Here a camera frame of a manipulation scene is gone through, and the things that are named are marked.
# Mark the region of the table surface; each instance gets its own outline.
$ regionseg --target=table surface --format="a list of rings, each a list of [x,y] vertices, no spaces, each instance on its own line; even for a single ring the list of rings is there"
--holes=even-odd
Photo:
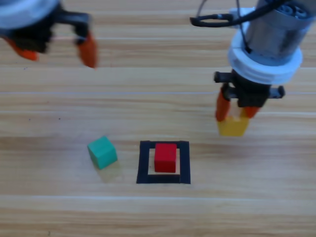
[[[65,1],[94,18],[96,71],[67,26],[36,63],[0,42],[0,237],[316,236],[315,27],[286,96],[220,137],[212,76],[235,30],[191,26],[199,3]],[[100,171],[87,144],[101,136],[118,161]],[[192,183],[136,184],[142,140],[189,141]]]

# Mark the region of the metal cylinder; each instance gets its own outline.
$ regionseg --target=metal cylinder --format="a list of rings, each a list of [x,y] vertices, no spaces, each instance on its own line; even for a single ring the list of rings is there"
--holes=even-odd
[[[259,0],[257,8],[274,0]],[[308,32],[314,18],[295,1],[250,22],[245,39],[248,56],[254,61],[276,66],[288,62]]]

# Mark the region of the black cable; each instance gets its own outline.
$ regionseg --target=black cable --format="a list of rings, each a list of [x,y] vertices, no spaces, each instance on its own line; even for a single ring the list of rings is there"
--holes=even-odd
[[[252,21],[254,19],[257,19],[267,13],[269,13],[270,11],[279,8],[280,6],[282,6],[283,4],[285,4],[287,1],[290,0],[274,0],[273,2],[262,6],[261,8],[258,8],[256,10],[254,10],[253,12],[240,17],[236,20],[228,20],[227,22],[212,22],[212,23],[207,23],[207,22],[202,22],[201,20],[207,20],[207,19],[214,19],[214,15],[208,15],[208,16],[198,16],[198,17],[190,17],[190,23],[193,26],[197,26],[197,27],[212,27],[212,28],[218,28],[218,27],[230,27],[230,26],[236,26],[236,25],[240,25],[244,22],[247,21]]]
[[[207,2],[207,0],[203,0],[202,3],[200,4],[198,10],[197,10],[197,17],[199,17],[199,15],[201,14],[201,11],[204,7],[204,4]]]
[[[240,14],[240,2],[239,0],[236,0],[236,5],[237,5],[237,12],[238,12],[238,18],[241,18],[241,14]],[[243,40],[243,43],[245,45],[245,49],[248,53],[251,52],[251,49],[249,48],[249,45],[247,43],[247,40],[246,40],[246,36],[245,36],[245,32],[243,31],[243,26],[242,24],[239,25],[240,26],[240,31],[241,31],[241,35],[242,35],[242,40]]]

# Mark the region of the black tape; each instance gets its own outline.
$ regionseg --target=black tape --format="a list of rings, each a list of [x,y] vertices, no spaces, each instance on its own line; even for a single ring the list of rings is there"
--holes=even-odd
[[[149,151],[157,143],[176,144],[180,150],[180,174],[148,174]],[[141,141],[139,146],[139,163],[137,184],[191,184],[190,146],[186,141]]]

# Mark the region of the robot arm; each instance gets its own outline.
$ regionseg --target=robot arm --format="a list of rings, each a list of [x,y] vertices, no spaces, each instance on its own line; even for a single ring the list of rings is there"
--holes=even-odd
[[[36,61],[46,53],[55,24],[73,26],[78,54],[88,67],[97,65],[97,46],[89,28],[90,16],[68,12],[59,0],[0,0],[0,37],[21,57]]]
[[[216,108],[221,135],[242,136],[249,120],[268,99],[285,95],[283,86],[272,86],[289,82],[300,68],[303,61],[300,44],[315,13],[316,1],[258,0],[254,8],[232,9],[225,23],[201,21],[221,19],[217,14],[191,18],[191,24],[198,27],[238,28],[228,51],[232,71],[214,75],[214,81],[223,84]],[[233,98],[241,108],[238,120],[228,116]]]

